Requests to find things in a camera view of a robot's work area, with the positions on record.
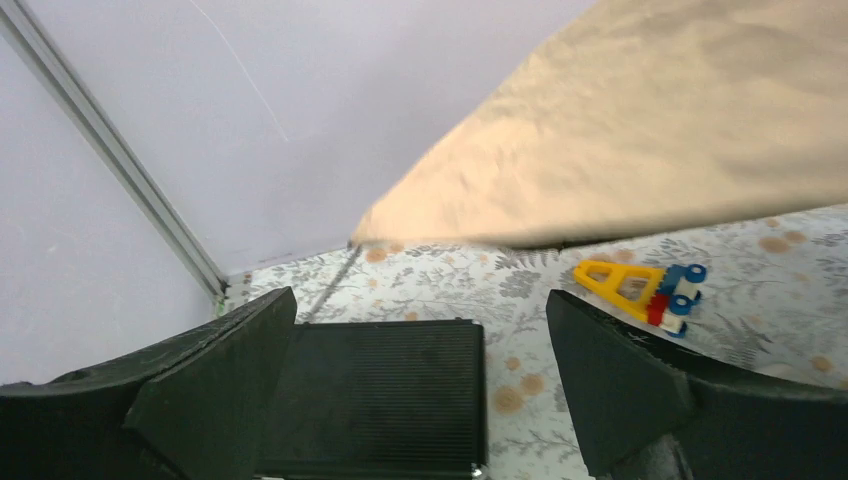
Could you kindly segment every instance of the toy vehicle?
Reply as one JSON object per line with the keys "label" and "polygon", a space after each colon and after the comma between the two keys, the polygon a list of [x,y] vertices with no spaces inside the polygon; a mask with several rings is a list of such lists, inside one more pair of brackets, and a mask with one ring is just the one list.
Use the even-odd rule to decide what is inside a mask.
{"label": "toy vehicle", "polygon": [[[606,278],[595,278],[598,274]],[[627,278],[643,278],[647,282],[637,300],[619,293]],[[672,337],[682,337],[686,333],[685,317],[701,301],[700,286],[706,278],[707,268],[697,263],[654,268],[584,260],[574,269],[577,283],[637,320],[662,328]]]}

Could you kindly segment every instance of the red toy part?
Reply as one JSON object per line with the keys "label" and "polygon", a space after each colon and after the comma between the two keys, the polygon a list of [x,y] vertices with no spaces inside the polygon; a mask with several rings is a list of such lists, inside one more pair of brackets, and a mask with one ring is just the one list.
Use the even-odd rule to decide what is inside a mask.
{"label": "red toy part", "polygon": [[669,295],[655,293],[654,296],[651,297],[651,301],[648,303],[647,307],[649,324],[655,327],[660,326],[662,323],[662,315],[668,308],[669,302],[671,302],[671,297]]}

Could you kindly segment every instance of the white wall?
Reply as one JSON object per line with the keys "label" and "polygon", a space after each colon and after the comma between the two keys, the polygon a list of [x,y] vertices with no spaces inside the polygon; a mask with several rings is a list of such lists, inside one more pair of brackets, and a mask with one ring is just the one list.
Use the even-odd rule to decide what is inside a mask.
{"label": "white wall", "polygon": [[592,0],[28,3],[234,273],[344,245],[379,195]]}
{"label": "white wall", "polygon": [[2,37],[0,65],[0,384],[210,320],[211,298]]}

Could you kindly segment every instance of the tan fabric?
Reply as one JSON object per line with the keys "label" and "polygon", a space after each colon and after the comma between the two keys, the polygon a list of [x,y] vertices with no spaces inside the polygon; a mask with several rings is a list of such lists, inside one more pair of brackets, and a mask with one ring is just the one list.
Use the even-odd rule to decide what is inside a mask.
{"label": "tan fabric", "polygon": [[352,240],[535,245],[848,202],[848,2],[601,0]]}

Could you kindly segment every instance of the floral tablecloth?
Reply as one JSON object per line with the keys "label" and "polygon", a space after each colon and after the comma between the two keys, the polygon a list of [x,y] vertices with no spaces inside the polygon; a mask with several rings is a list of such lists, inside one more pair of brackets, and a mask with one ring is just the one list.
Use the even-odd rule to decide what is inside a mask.
{"label": "floral tablecloth", "polygon": [[590,478],[545,319],[548,292],[564,289],[627,320],[574,282],[571,270],[585,258],[704,264],[704,300],[681,342],[744,368],[782,363],[810,383],[848,388],[845,206],[563,251],[385,245],[364,251],[327,298],[350,254],[339,250],[256,271],[240,295],[248,300],[292,286],[301,318],[323,296],[326,303],[311,319],[318,323],[481,321],[495,480]]}

